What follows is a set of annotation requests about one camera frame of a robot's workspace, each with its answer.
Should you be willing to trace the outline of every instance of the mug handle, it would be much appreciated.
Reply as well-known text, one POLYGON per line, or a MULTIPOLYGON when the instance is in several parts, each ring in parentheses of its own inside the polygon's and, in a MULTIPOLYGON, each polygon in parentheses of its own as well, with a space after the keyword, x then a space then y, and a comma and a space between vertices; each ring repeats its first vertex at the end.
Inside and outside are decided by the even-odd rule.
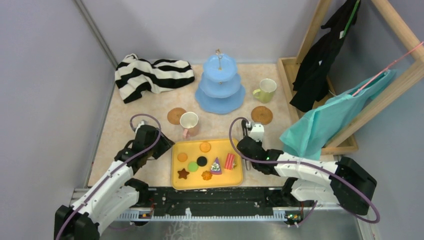
POLYGON ((255 99, 259 99, 259 93, 261 92, 261 90, 260 89, 256 89, 256 90, 254 90, 253 91, 253 97, 255 98, 255 99))
POLYGON ((182 136, 185 139, 188 139, 190 137, 189 130, 187 128, 184 128, 184 131, 182 132, 182 136))

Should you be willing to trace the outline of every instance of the beige tabletop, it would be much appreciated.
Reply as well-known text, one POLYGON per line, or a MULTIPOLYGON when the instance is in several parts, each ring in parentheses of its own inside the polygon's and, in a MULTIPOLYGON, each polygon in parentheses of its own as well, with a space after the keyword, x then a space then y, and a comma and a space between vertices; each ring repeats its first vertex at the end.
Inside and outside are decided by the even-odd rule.
MULTIPOLYGON (((167 120, 168 112, 176 107, 184 108, 188 112, 195 112, 199 116, 200 133, 190 140, 208 140, 228 138, 228 129, 231 122, 237 117, 245 117, 251 120, 251 112, 257 106, 266 106, 273 113, 273 120, 265 125, 263 147, 265 149, 282 149, 279 137, 291 125, 286 98, 278 77, 275 64, 238 64, 238 73, 241 76, 241 84, 246 89, 243 105, 225 115, 208 113, 203 111, 195 99, 195 91, 198 88, 203 72, 201 65, 193 65, 195 81, 187 86, 173 91, 154 94, 146 92, 144 96, 128 104, 122 101, 117 87, 113 91, 112 100, 100 143, 92 166, 88 186, 93 186, 107 171, 119 150, 125 144, 134 139, 135 133, 129 125, 130 118, 139 113, 150 114, 157 118, 161 124, 163 133, 172 141, 185 141, 182 136, 182 127, 172 125, 167 120), (271 102, 263 104, 257 101, 253 90, 259 88, 262 79, 269 78, 277 83, 277 90, 271 102)), ((146 119, 149 124, 155 126, 153 120, 148 118, 136 118, 134 124, 146 119)), ((233 128, 233 137, 241 140, 243 134, 241 122, 233 128)), ((332 155, 321 156, 322 161, 333 161, 332 155)), ((282 186, 286 178, 274 175, 264 175, 255 169, 246 170, 243 166, 244 181, 241 186, 282 186)), ((152 187, 171 186, 171 150, 168 150, 157 160, 149 160, 135 175, 152 187)))

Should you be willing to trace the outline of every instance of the wooden frame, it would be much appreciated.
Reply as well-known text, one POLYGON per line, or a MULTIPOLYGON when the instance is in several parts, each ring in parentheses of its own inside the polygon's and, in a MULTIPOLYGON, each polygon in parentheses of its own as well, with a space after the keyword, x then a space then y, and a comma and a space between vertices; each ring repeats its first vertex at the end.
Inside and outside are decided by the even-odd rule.
MULTIPOLYGON (((371 1, 408 51, 420 44, 418 38, 388 0, 371 1)), ((299 64, 303 61, 308 50, 311 48, 331 2, 332 0, 320 0, 318 2, 311 24, 306 32, 297 56, 278 59, 277 67, 282 86, 284 88, 285 97, 287 99, 287 104, 295 94, 292 89, 293 82, 295 81, 299 70, 299 64)), ((365 125, 369 120, 374 118, 409 88, 424 78, 424 46, 420 46, 411 53, 411 55, 415 59, 415 63, 412 64, 401 76, 394 80, 369 105, 367 105, 347 126, 330 139, 322 148, 322 155, 348 154, 357 151, 358 145, 353 133, 365 125)), ((330 91, 334 93, 330 79, 327 78, 327 81, 330 91)), ((328 94, 328 96, 326 96, 323 100, 316 102, 314 104, 314 108, 322 106, 327 99, 331 97, 332 95, 328 94)), ((288 104, 288 110, 292 124, 303 116, 303 112, 300 112, 290 104, 288 104)))

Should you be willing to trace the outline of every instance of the mug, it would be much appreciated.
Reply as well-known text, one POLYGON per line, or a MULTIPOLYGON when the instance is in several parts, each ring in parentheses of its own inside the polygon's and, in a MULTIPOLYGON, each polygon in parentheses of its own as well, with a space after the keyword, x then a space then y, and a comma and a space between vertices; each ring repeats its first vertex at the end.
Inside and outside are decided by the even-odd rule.
POLYGON ((253 91, 253 97, 261 103, 266 104, 271 101, 277 89, 277 83, 270 79, 265 78, 259 83, 259 89, 253 91))
POLYGON ((188 111, 181 115, 179 119, 179 124, 184 129, 182 136, 187 139, 189 137, 194 137, 199 133, 199 116, 192 112, 188 111))

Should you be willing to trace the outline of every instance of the teal shirt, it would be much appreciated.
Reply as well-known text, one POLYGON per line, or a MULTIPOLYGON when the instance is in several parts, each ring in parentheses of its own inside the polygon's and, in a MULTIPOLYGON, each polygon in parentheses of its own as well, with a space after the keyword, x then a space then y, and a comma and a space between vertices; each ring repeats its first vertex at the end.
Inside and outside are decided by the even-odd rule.
POLYGON ((294 156, 319 160, 321 148, 327 141, 349 124, 369 99, 380 94, 395 74, 395 70, 383 72, 357 95, 352 96, 371 78, 308 111, 280 136, 284 143, 282 150, 294 156))

